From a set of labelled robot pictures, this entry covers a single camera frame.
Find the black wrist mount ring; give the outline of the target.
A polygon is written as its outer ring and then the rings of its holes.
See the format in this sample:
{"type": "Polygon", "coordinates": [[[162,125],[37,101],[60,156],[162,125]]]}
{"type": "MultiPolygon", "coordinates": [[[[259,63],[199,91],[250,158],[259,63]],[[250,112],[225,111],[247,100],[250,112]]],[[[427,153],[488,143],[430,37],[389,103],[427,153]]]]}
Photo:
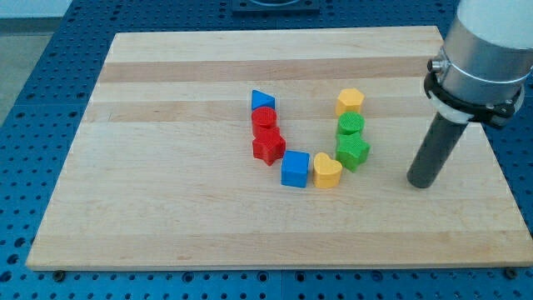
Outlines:
{"type": "Polygon", "coordinates": [[[525,88],[501,104],[474,104],[465,102],[448,93],[438,82],[436,74],[427,73],[424,89],[431,105],[446,120],[466,124],[484,123],[493,128],[503,128],[521,109],[525,99],[525,88]]]}

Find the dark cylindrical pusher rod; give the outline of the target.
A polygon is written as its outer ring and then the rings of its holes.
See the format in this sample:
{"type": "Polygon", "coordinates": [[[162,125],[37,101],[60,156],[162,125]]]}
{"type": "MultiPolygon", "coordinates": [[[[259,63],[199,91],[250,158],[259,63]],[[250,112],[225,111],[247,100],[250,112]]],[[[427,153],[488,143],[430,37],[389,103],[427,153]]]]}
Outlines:
{"type": "Polygon", "coordinates": [[[432,185],[466,127],[467,123],[451,122],[439,112],[435,115],[406,174],[412,186],[432,185]]]}

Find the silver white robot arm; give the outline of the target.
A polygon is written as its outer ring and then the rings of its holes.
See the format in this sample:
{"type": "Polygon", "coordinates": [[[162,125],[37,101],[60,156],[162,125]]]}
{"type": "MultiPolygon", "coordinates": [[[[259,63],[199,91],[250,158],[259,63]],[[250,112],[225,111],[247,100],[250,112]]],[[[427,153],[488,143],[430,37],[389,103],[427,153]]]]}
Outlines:
{"type": "Polygon", "coordinates": [[[428,188],[469,123],[503,128],[532,72],[532,1],[461,0],[424,90],[436,115],[406,174],[428,188]]]}

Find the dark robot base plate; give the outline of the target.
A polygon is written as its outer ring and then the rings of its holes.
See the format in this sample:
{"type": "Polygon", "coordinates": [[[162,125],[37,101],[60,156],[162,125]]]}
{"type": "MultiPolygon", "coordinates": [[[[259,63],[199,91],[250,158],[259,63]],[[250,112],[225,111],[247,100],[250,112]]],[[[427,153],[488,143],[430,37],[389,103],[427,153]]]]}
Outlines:
{"type": "Polygon", "coordinates": [[[319,12],[318,0],[231,0],[234,13],[319,12]]]}

